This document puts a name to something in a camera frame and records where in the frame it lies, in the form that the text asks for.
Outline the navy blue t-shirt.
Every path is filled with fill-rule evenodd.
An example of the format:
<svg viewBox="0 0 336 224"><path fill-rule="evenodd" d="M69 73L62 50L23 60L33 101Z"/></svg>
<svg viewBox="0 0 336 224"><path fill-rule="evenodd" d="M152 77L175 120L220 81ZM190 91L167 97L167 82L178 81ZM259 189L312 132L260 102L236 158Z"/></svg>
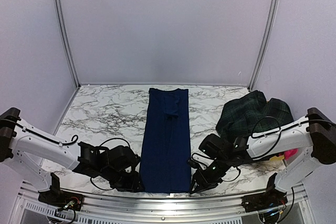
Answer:
<svg viewBox="0 0 336 224"><path fill-rule="evenodd" d="M147 193L186 193L191 183L188 90L149 89L140 175Z"/></svg>

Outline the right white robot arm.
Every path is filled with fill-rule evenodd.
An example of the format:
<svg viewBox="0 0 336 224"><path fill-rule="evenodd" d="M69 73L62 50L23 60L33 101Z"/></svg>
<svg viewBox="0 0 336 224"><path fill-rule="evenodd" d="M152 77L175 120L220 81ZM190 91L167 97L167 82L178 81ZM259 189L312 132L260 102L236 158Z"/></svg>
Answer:
<svg viewBox="0 0 336 224"><path fill-rule="evenodd" d="M233 142L210 134L199 146L212 163L202 169L188 160L196 171L192 176L190 194L213 189L223 182L226 172L241 165L265 161L286 151L301 153L282 171L268 179L263 193L243 197L242 205L273 207L286 202L287 192L322 165L335 163L335 123L317 108L309 108L307 115L275 129L238 136Z"/></svg>

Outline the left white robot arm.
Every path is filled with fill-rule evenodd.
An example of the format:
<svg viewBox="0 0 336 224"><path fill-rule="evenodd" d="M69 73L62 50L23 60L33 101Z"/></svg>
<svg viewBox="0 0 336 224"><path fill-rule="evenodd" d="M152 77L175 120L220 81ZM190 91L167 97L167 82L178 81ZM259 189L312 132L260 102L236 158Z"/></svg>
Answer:
<svg viewBox="0 0 336 224"><path fill-rule="evenodd" d="M44 132L23 120L19 109L10 108L1 114L1 163L21 174L56 206L66 202L66 193L60 189L57 175L45 171L34 157L90 178L101 177L117 191L144 191L141 176L135 170L141 158L130 145L93 146L78 138L74 135L66 141Z"/></svg>

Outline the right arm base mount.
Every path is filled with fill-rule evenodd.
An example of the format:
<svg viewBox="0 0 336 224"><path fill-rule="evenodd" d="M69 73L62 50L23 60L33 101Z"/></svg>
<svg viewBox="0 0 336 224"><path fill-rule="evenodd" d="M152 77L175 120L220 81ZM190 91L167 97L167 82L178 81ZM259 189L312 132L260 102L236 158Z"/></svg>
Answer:
<svg viewBox="0 0 336 224"><path fill-rule="evenodd" d="M245 212L253 212L278 207L287 202L286 193L275 191L246 195L242 198L241 203Z"/></svg>

